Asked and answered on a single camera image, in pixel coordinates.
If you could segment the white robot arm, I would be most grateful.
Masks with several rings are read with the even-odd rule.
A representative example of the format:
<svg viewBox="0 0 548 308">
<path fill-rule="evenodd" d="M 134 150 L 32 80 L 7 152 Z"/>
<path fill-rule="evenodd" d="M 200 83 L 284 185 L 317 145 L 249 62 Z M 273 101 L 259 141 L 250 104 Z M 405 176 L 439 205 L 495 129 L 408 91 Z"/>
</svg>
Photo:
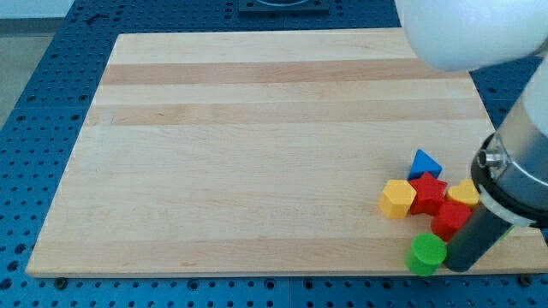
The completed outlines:
<svg viewBox="0 0 548 308">
<path fill-rule="evenodd" d="M 396 0 L 415 54 L 441 71 L 547 56 L 545 1 Z M 447 245 L 444 264 L 469 270 L 514 226 L 547 225 L 547 61 L 471 163 L 479 205 Z"/>
</svg>

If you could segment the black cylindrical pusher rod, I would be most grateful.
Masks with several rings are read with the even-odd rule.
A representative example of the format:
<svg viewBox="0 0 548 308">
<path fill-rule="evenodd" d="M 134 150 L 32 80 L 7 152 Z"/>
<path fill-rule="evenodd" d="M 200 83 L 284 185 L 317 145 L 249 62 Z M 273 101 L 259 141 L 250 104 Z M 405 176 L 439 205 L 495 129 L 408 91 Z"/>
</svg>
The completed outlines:
<svg viewBox="0 0 548 308">
<path fill-rule="evenodd" d="M 447 243 L 445 267 L 455 272 L 469 270 L 511 227 L 480 204 Z"/>
</svg>

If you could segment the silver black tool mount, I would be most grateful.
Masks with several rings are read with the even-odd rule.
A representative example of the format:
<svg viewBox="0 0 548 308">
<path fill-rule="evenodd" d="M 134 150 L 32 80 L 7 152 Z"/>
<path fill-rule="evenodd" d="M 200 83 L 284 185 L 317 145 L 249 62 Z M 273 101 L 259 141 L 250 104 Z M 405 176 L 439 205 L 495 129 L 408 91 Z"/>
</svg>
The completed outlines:
<svg viewBox="0 0 548 308">
<path fill-rule="evenodd" d="M 480 202 L 519 227 L 547 227 L 547 129 L 518 98 L 471 166 Z"/>
</svg>

